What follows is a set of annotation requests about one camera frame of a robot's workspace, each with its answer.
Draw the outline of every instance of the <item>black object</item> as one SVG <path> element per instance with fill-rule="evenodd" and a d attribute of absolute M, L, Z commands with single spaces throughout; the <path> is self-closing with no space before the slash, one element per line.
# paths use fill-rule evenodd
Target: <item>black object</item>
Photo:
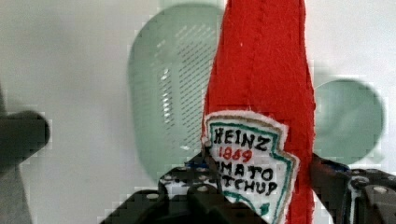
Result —
<path fill-rule="evenodd" d="M 33 111 L 0 117 L 0 176 L 35 154 L 50 139 L 50 127 Z"/>
<path fill-rule="evenodd" d="M 396 176 L 376 169 L 349 170 L 314 155 L 314 192 L 335 224 L 396 223 Z"/>
<path fill-rule="evenodd" d="M 210 158 L 199 154 L 162 176 L 159 190 L 135 193 L 102 224 L 266 223 L 244 203 L 230 203 L 217 188 L 219 180 Z M 396 223 L 394 175 L 350 170 L 314 155 L 311 182 L 335 224 Z"/>

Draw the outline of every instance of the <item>red felt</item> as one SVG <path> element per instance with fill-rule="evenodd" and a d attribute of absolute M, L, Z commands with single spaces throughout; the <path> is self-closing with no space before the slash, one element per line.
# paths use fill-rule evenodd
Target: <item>red felt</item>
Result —
<path fill-rule="evenodd" d="M 314 207 L 315 102 L 304 20 L 304 0 L 229 0 L 205 98 L 205 114 L 252 110 L 289 126 L 284 149 L 300 159 L 300 170 L 287 223 L 299 224 L 312 222 Z"/>

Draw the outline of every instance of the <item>plush ketchup bottle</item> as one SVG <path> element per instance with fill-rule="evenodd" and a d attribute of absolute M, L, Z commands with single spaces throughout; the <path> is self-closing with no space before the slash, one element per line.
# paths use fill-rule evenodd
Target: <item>plush ketchup bottle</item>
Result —
<path fill-rule="evenodd" d="M 224 195 L 268 223 L 311 223 L 314 92 L 303 0 L 229 0 L 202 140 Z"/>

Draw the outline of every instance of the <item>white background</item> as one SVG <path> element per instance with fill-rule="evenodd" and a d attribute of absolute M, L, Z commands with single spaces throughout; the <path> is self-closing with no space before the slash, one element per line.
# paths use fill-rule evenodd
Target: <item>white background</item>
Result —
<path fill-rule="evenodd" d="M 137 32 L 169 3 L 1 1 L 7 111 L 41 112 L 52 130 L 48 146 L 21 166 L 34 223 L 97 223 L 136 187 L 156 186 L 135 154 L 126 69 Z M 368 83 L 388 111 L 377 147 L 385 159 L 357 166 L 396 172 L 395 2 L 307 0 L 306 11 L 310 64 Z M 316 223 L 328 223 L 322 213 Z"/>

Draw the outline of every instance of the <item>mint green colander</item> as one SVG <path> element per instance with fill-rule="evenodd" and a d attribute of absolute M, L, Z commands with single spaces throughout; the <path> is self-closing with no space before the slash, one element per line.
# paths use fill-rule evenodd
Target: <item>mint green colander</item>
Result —
<path fill-rule="evenodd" d="M 134 42 L 128 73 L 135 141 L 154 180 L 201 150 L 203 102 L 222 14 L 204 4 L 169 7 Z"/>

